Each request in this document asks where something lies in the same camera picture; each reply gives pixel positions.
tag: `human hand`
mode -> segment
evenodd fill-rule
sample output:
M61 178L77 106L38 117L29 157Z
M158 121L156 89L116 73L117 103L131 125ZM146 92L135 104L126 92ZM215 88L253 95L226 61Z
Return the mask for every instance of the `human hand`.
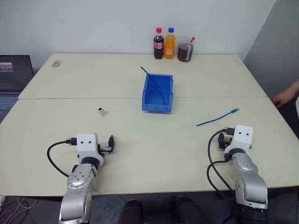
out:
M295 94L296 92L294 92L291 88L288 88L273 97L272 102L277 108L280 108L282 105L290 102L295 97Z

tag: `laptop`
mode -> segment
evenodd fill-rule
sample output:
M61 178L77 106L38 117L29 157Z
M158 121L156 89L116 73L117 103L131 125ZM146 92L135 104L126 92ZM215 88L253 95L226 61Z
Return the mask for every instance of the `laptop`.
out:
M0 123L32 77L29 55L0 55Z

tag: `laptop screen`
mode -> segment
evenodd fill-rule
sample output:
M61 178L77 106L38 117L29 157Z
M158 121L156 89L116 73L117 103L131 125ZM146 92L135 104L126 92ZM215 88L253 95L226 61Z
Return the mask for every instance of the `laptop screen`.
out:
M0 55L0 92L22 92L32 77L29 55Z

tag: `blue cable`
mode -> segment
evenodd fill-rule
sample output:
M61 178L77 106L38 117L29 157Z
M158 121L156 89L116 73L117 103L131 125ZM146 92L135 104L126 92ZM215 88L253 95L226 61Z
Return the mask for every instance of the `blue cable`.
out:
M221 118L224 118L225 116L228 116L228 115L231 114L231 113L236 113L238 110L239 110L239 108L233 109L231 112L229 112L229 113L227 113L227 114L225 114L225 115L223 115L223 116L221 116L221 117L219 117L219 118L216 118L216 119L214 119L214 120L210 120L210 121L206 121L206 122L201 123L201 124L198 124L198 125L196 125L196 126L198 127L198 126L201 126L201 125L204 125L204 124L211 123L211 122L213 122L213 121L219 120L219 119L221 119Z

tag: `floor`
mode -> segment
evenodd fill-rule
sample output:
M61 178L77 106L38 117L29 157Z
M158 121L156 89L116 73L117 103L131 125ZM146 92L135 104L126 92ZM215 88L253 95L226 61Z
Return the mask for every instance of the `floor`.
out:
M298 190L299 187L270 189L269 198L269 223L270 224L299 224L298 222ZM125 202L130 199L142 201L146 224L170 224L171 219L168 211L169 202L175 196L187 196L193 199L204 211L213 224L221 224L229 216L230 205L220 199L214 192L185 192L185 193L162 193L140 195L111 195L94 196L91 224L116 224ZM34 199L26 199L31 205ZM39 207L18 215L10 224L54 224L58 223L60 201L49 200ZM16 198L9 205L4 206L1 213L8 209L13 211L18 203ZM0 217L0 224L7 219L8 213Z

